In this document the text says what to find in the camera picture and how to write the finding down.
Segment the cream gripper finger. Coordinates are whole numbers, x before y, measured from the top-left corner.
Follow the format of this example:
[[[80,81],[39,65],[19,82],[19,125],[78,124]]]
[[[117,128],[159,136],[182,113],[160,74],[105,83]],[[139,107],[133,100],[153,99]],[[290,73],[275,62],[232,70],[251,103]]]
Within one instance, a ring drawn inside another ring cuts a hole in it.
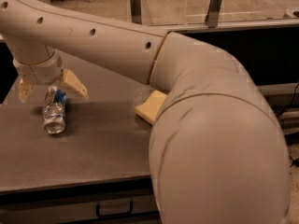
[[[64,69],[62,71],[60,86],[64,89],[71,90],[80,97],[87,98],[89,96],[88,89],[70,69]]]
[[[20,80],[19,83],[19,100],[22,103],[25,103],[28,97],[34,90],[35,85],[31,82],[24,81],[23,79]]]

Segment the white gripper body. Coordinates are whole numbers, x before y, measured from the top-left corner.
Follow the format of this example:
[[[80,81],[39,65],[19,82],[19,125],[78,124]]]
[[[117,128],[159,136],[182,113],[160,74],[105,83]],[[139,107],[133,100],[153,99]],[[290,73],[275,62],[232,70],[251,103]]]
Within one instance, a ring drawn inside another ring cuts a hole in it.
[[[34,85],[50,85],[60,78],[63,71],[63,61],[58,51],[45,62],[38,64],[22,64],[13,61],[22,80]]]

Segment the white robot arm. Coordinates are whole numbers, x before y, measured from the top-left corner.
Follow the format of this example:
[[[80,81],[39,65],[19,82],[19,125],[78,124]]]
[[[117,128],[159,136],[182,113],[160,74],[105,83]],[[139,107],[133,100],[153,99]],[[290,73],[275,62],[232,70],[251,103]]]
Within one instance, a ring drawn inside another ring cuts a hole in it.
[[[290,163],[278,120],[230,53],[156,27],[1,0],[1,31],[164,91],[149,169],[163,224],[287,224]]]

